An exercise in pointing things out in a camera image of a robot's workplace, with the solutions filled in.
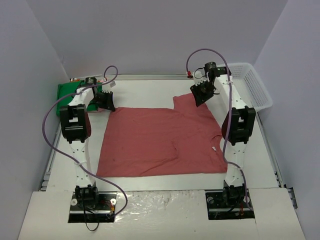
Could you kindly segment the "red t shirt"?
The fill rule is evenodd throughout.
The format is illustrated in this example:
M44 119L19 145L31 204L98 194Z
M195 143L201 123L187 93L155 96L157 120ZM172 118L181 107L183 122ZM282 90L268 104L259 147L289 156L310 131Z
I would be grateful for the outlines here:
M103 178L225 173L221 128L192 94L173 108L118 107L109 115L97 175Z

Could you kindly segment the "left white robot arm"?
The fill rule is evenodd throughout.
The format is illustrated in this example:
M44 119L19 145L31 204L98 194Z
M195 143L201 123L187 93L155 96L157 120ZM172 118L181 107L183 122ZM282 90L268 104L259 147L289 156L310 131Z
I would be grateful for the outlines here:
M76 186L74 198L81 208L95 209L101 203L96 181L84 170L91 170L89 156L89 137L92 134L88 115L88 106L93 104L97 108L111 112L116 110L113 92L108 84L107 90L98 90L95 77L87 77L76 89L76 95L67 105L59 107L59 117L62 135L69 143L75 163Z

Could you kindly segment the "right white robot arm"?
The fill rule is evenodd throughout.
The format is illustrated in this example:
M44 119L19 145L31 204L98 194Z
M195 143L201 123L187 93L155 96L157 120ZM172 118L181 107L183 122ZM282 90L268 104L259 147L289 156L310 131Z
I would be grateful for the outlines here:
M256 110L249 107L240 96L228 66L218 67L211 61L206 63L202 70L204 75L201 77L190 71L186 74L194 81L190 90L197 107L214 95L219 95L227 110L221 125L222 156L227 164L221 199L226 206L233 209L242 200L248 200L243 167L246 147L253 133Z

